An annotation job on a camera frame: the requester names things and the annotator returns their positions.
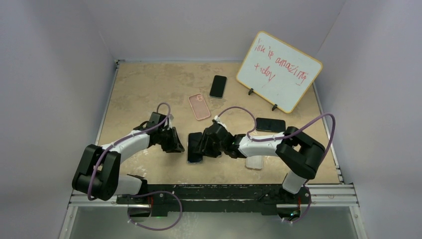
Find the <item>pink phone case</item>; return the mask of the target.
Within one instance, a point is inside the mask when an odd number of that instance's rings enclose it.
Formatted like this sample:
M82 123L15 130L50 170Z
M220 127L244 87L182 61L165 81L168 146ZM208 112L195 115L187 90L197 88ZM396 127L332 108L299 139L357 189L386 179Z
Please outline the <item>pink phone case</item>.
M211 116L211 113L202 94L189 96L188 101L196 120L205 120Z

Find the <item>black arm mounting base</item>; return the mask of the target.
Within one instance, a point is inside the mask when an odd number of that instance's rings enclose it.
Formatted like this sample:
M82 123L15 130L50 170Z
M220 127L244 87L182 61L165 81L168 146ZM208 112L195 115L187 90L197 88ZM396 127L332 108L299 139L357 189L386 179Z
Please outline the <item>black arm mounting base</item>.
M309 209L307 187L292 194L280 184L149 184L142 181L136 195L123 194L116 202L151 206L153 217L169 212L260 213L295 221Z

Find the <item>yellow framed whiteboard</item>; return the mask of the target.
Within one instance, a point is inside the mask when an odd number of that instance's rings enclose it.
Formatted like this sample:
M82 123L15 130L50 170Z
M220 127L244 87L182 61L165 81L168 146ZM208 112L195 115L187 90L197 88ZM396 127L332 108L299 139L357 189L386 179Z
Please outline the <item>yellow framed whiteboard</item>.
M319 60L260 31L236 79L276 108L291 113L322 69Z

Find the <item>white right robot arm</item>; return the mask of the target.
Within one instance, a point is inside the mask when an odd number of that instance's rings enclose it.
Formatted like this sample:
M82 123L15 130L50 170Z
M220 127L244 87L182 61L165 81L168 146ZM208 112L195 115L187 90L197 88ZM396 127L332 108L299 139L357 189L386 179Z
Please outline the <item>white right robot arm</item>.
M231 158L279 157L289 168L279 190L280 198L287 203L299 196L306 182L315 179L327 154L325 146L294 126L277 134L251 137L231 134L223 123L215 120L205 128L193 151L212 158L222 154Z

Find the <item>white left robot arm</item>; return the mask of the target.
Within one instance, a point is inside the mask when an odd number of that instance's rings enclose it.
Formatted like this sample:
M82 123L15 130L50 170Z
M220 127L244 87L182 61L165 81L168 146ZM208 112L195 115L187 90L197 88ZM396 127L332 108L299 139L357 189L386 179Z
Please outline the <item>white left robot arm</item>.
M135 203L144 203L148 199L147 180L136 175L120 175L120 165L154 145L159 145L165 153L185 151L170 117L158 112L152 112L148 121L115 142L88 145L72 180L72 188L87 194L91 201L129 195Z

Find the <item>black phone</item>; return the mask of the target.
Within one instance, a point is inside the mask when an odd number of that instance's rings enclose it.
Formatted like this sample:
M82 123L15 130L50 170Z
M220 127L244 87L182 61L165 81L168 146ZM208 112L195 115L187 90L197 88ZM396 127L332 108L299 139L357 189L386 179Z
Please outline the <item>black phone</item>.
M202 138L201 132L193 132L188 135L188 164L199 164L203 161L203 155L196 151L200 140Z
M226 76L215 75L211 85L209 96L222 99L227 82Z
M286 123L281 119L256 118L256 130L280 133L286 130Z

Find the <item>frosted clear phone case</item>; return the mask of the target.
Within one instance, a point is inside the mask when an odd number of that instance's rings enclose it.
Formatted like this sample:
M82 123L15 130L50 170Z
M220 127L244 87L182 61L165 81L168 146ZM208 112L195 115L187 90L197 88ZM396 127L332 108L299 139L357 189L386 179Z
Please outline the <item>frosted clear phone case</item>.
M245 167L250 170L261 170L263 168L263 156L256 155L246 158Z

